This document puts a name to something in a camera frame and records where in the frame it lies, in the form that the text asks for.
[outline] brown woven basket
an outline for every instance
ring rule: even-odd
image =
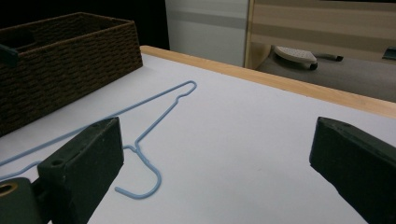
[[[1,29],[0,45],[0,136],[143,65],[133,21],[88,13]]]

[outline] white tabletop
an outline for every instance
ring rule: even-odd
[[[163,176],[138,157],[125,161],[90,223],[366,223],[309,164],[318,117],[339,119],[396,146],[396,119],[381,117],[202,68],[143,54],[144,66],[81,100],[0,138],[0,161],[92,123],[180,83],[197,89],[141,142]],[[123,144],[190,89],[120,116]],[[0,167],[0,175],[44,160],[66,141]],[[35,169],[22,176],[32,181]]]

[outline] gray carpet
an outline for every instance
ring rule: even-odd
[[[396,103],[395,64],[351,58],[336,62],[333,55],[314,55],[318,59],[318,69],[314,71],[309,70],[309,64],[278,58],[273,51],[257,70]]]

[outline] wood trim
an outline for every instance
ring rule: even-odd
[[[396,119],[396,104],[392,102],[378,100],[346,91],[326,88],[285,77],[278,77],[271,74],[230,65],[227,63],[214,62],[208,59],[198,58],[170,50],[157,49],[150,46],[142,46],[140,48],[142,53],[147,55],[204,68],[206,70],[211,70],[223,75],[239,77],[244,80],[278,88],[283,91],[290,91],[330,103],[344,105]]]

